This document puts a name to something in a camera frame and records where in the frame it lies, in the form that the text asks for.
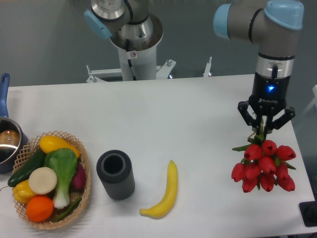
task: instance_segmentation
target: tulip bouquet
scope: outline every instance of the tulip bouquet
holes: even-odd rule
[[[273,141],[265,140],[262,134],[249,137],[248,142],[250,144],[232,149],[244,151],[244,158],[234,166],[231,174],[235,182],[243,181],[243,191],[251,192],[257,186],[270,192],[274,185],[294,191],[295,184],[288,169],[295,168],[287,162],[296,157],[294,150],[285,145],[277,147]]]

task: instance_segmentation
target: cooking pot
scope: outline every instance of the cooking pot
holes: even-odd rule
[[[0,174],[13,170],[16,156],[28,142],[18,123],[8,118],[6,98],[9,82],[10,75],[3,74],[0,82]]]

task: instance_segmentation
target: woven basket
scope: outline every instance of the woven basket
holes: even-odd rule
[[[79,150],[79,152],[81,153],[79,161],[86,172],[86,185],[83,192],[72,190],[72,188],[70,187],[69,189],[70,203],[75,201],[75,199],[78,196],[81,196],[82,199],[78,207],[75,210],[73,210],[72,213],[69,214],[66,218],[64,218],[63,220],[59,222],[53,223],[51,222],[51,220],[53,220],[59,213],[63,212],[65,209],[59,209],[59,210],[54,209],[54,212],[50,218],[48,218],[47,220],[43,222],[35,223],[28,220],[28,217],[26,215],[26,204],[23,204],[23,203],[21,204],[18,201],[14,200],[16,212],[19,214],[19,217],[22,218],[28,225],[40,230],[50,230],[50,229],[60,228],[69,224],[73,220],[75,220],[87,205],[89,194],[90,194],[90,186],[91,186],[90,166],[89,166],[89,161],[87,158],[85,147],[75,136],[67,132],[62,132],[62,131],[43,133],[41,136],[37,136],[35,139],[32,139],[31,141],[29,141],[27,145],[25,145],[23,149],[21,149],[20,154],[17,156],[15,160],[15,165],[13,166],[13,173],[15,173],[21,166],[23,166],[26,163],[26,161],[28,161],[31,158],[34,152],[39,148],[39,142],[41,138],[45,135],[54,135],[54,136],[63,138],[64,140],[66,140],[68,143],[72,144]]]

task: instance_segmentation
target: red tulip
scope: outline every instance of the red tulip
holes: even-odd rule
[[[266,155],[274,155],[277,151],[276,144],[271,140],[266,140],[262,144],[262,150]]]
[[[260,174],[260,184],[265,191],[267,192],[272,191],[274,187],[274,182],[275,182],[274,175],[269,175],[265,173]]]
[[[262,149],[256,144],[250,145],[244,152],[244,158],[247,160],[258,160],[263,155]]]
[[[244,164],[238,163],[233,167],[231,178],[238,182],[244,178],[246,166]]]
[[[276,171],[274,160],[269,156],[263,156],[259,159],[259,167],[264,173],[273,175]]]
[[[282,187],[282,189],[290,192],[295,190],[295,183],[290,176],[287,179],[279,179],[277,178],[277,184]]]
[[[276,167],[275,175],[279,179],[287,179],[288,178],[288,170],[285,163],[280,162],[279,166]]]
[[[276,155],[280,158],[280,160],[284,161],[291,160],[296,157],[294,150],[287,145],[279,146],[276,151]]]
[[[245,174],[247,179],[254,179],[261,173],[261,168],[254,162],[246,166]]]
[[[242,183],[242,189],[244,192],[251,192],[253,188],[258,184],[259,180],[258,177],[255,177],[254,179],[243,179]]]

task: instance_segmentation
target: yellow banana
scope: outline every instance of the yellow banana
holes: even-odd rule
[[[173,208],[178,188],[177,166],[174,161],[170,161],[167,168],[167,184],[163,199],[149,209],[140,209],[142,216],[160,219]]]

